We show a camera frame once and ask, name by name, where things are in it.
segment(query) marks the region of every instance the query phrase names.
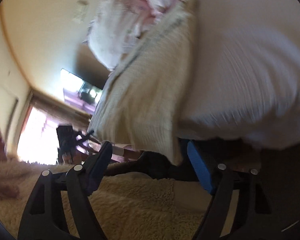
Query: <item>silver screw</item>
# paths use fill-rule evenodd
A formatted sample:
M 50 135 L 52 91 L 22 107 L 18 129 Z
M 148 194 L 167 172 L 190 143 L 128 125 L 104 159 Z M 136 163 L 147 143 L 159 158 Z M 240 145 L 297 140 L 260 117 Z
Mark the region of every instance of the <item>silver screw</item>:
M 256 169 L 251 169 L 251 174 L 253 174 L 253 175 L 258 175 L 258 170 L 256 170 Z
M 74 169 L 75 171 L 81 171 L 82 168 L 83 168 L 82 165 L 81 165 L 81 164 L 78 164 L 78 165 L 74 166 L 73 169 Z
M 44 170 L 42 172 L 42 176 L 48 176 L 50 174 L 50 171 L 49 170 Z
M 218 169 L 224 171 L 227 168 L 227 166 L 223 163 L 218 164 Z

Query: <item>bed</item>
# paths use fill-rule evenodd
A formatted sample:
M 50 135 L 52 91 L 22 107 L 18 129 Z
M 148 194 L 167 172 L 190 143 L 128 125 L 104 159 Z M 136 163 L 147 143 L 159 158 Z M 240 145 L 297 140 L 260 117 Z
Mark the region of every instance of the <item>bed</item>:
M 199 0 L 197 21 L 172 136 L 243 138 L 273 149 L 300 142 L 300 0 Z M 89 129 L 99 122 L 94 115 Z

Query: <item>mattress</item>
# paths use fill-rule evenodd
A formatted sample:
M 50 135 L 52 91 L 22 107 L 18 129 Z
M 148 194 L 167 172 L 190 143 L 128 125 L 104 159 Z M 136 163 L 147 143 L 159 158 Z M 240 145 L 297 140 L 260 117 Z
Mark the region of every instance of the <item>mattress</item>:
M 178 137 L 300 142 L 298 0 L 200 0 L 198 22 Z

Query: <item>beige wall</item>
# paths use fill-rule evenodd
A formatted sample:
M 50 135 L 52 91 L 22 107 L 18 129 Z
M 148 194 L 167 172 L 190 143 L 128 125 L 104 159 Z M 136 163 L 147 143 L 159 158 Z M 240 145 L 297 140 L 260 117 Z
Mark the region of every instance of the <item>beige wall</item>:
M 7 146 L 10 151 L 13 148 L 16 127 L 25 106 L 29 89 L 28 83 L 21 75 L 10 54 L 0 22 L 0 129 L 4 135 L 7 133 L 11 114 L 14 113 L 7 139 Z
M 84 22 L 74 18 L 78 0 L 3 0 L 3 19 L 13 51 L 31 86 L 63 100 L 60 70 L 103 86 L 108 71 L 82 45 L 99 0 Z

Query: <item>shag rug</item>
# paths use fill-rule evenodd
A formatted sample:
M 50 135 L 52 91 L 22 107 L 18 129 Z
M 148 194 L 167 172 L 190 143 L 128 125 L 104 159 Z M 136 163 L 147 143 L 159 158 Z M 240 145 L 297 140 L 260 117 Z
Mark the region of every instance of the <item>shag rug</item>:
M 0 220 L 12 236 L 17 238 L 23 210 L 41 172 L 49 169 L 58 173 L 70 168 L 16 160 L 0 163 L 0 184 L 19 189 L 17 198 L 0 196 Z M 174 180 L 169 179 L 104 177 L 89 200 L 109 240 L 191 239 L 204 214 L 178 210 L 173 187 Z M 78 237 L 66 192 L 62 200 L 69 231 Z

